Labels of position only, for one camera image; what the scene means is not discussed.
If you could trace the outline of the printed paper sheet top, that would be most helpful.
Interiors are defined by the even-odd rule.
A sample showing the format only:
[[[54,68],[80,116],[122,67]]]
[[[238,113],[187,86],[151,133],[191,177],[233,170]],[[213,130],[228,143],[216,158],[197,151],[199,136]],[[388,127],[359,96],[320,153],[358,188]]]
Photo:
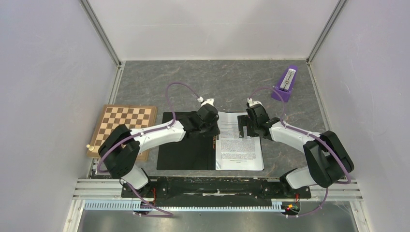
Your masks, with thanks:
[[[264,169],[261,141],[259,137],[244,135],[246,126],[239,125],[239,119],[248,117],[245,112],[219,112],[218,128],[220,134],[216,139],[215,169],[262,171]]]

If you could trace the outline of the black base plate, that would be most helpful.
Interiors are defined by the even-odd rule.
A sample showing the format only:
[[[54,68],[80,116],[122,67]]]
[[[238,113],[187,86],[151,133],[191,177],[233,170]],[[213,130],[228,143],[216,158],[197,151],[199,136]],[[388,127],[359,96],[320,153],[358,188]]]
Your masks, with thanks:
[[[272,199],[310,199],[309,187],[292,190],[279,179],[153,176],[138,190],[155,206],[270,206]]]

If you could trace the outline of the wooden chessboard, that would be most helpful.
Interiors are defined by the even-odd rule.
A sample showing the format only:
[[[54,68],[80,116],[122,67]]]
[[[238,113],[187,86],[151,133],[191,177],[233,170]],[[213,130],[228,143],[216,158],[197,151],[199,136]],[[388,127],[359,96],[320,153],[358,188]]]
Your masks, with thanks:
[[[158,108],[156,106],[106,104],[97,120],[90,145],[95,148],[87,151],[87,156],[98,159],[98,149],[111,132],[119,125],[128,129],[142,129],[155,125]]]

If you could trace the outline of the aluminium frame rail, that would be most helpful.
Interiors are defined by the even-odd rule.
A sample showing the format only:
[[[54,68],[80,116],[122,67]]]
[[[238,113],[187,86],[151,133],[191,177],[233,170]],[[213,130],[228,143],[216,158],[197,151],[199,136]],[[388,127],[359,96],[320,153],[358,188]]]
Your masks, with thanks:
[[[113,179],[79,179],[77,181],[74,200],[119,200],[122,185]],[[334,184],[329,187],[327,201],[362,202],[363,197],[354,181],[348,185]]]

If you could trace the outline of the purple metronome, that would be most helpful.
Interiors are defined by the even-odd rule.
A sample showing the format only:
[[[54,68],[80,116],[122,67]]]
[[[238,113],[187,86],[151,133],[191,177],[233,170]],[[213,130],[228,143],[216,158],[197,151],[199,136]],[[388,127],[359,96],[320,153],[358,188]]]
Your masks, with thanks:
[[[271,98],[277,101],[281,101],[280,98],[282,98],[284,102],[288,102],[293,90],[297,73],[298,67],[296,65],[288,66],[276,85],[273,86],[273,89],[280,95],[280,97],[273,92],[271,94]]]

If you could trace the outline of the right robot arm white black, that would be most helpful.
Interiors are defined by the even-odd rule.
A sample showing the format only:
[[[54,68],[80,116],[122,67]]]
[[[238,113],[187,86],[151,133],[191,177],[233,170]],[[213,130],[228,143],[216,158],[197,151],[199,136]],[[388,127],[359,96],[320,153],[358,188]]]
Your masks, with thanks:
[[[282,119],[270,118],[260,102],[247,104],[247,133],[293,147],[304,153],[307,166],[296,168],[280,178],[279,191],[292,197],[301,187],[349,184],[354,164],[338,136],[328,130],[309,132],[291,126]]]

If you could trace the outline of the white chess pawn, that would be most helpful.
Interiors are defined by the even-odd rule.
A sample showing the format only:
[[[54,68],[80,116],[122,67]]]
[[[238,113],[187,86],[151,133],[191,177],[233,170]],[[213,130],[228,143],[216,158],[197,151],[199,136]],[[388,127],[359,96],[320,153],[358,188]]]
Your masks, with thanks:
[[[87,144],[87,145],[86,145],[86,148],[87,148],[89,151],[93,151],[95,147],[94,147],[93,145]]]

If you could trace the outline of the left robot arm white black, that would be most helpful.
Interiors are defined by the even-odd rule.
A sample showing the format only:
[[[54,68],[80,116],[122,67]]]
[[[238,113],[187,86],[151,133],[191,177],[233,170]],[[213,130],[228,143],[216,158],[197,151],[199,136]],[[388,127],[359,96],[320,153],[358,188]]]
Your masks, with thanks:
[[[114,179],[123,179],[140,197],[151,193],[152,185],[145,171],[136,165],[138,154],[151,148],[180,142],[183,139],[213,137],[219,134],[217,109],[210,103],[202,103],[197,111],[181,118],[141,129],[117,126],[98,149],[99,172],[108,172]]]

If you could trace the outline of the teal folder black inside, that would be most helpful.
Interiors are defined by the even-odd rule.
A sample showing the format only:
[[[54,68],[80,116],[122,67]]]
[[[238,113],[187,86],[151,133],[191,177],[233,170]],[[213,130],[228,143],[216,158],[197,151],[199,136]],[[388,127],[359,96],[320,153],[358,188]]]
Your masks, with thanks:
[[[216,170],[213,137],[186,138],[159,147],[157,170]]]

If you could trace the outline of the metal folder clip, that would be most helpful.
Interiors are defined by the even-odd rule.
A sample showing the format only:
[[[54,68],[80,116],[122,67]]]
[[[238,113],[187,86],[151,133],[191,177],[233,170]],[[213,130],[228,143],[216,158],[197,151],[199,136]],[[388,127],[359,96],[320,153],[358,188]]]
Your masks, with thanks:
[[[213,148],[214,150],[216,149],[218,139],[219,139],[218,136],[214,136],[214,137],[213,137],[213,140],[212,140],[212,148]]]

